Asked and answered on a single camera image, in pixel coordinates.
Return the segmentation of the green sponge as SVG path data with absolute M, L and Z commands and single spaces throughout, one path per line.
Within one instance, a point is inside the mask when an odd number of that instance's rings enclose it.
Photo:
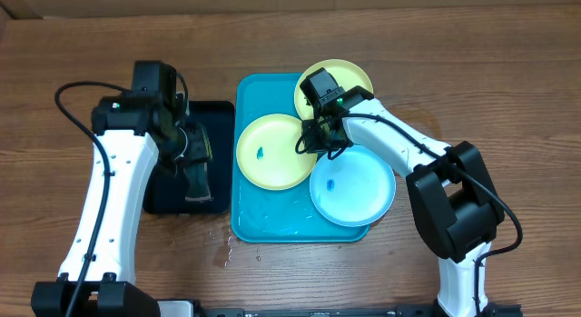
M 208 181 L 207 163 L 194 163 L 184 167 L 184 174 L 188 181 L 185 193 L 186 202 L 208 202 L 212 199 Z

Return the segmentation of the light blue plate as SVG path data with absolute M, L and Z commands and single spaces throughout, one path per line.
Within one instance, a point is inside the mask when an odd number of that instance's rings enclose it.
M 363 146 L 346 149 L 334 160 L 322 156 L 310 175 L 310 197 L 329 221 L 346 227 L 374 223 L 396 194 L 392 168 Z

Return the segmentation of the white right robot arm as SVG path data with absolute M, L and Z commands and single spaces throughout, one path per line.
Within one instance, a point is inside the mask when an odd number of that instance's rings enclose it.
M 334 160 L 358 144 L 406 181 L 416 229 L 437 255 L 437 313 L 481 316 L 486 259 L 504 210 L 479 150 L 431 139 L 391 114 L 360 85 L 349 90 L 320 67 L 299 83 L 313 116 L 302 124 L 298 153 Z

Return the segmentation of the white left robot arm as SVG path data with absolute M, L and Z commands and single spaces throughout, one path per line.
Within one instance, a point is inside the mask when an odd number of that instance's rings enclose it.
M 148 183 L 160 165 L 186 177 L 188 201 L 210 198 L 212 149 L 200 124 L 187 124 L 183 76 L 161 61 L 138 61 L 131 88 L 119 87 L 84 126 L 54 94 L 58 109 L 92 141 L 94 161 L 74 243 L 53 282 L 37 282 L 37 316 L 193 316 L 192 300 L 156 300 L 135 285 L 135 245 Z

